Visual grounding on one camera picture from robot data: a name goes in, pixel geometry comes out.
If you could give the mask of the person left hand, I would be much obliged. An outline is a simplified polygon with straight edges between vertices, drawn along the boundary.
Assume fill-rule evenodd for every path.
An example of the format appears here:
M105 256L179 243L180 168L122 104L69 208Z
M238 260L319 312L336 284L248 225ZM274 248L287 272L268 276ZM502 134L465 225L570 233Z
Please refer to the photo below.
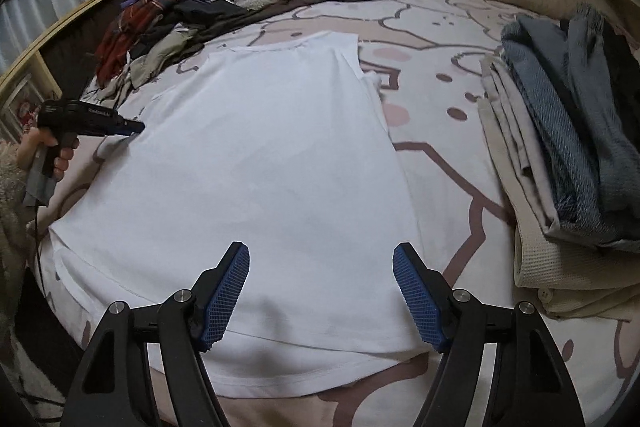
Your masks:
M16 165L22 170L28 170L34 161L36 152L40 145L55 147L58 145L53 134L48 129L31 127L29 132L23 135L20 146L16 152ZM70 167L70 162L74 158L75 150L79 146L79 140L75 139L71 146L62 147L54 160L53 178L61 181Z

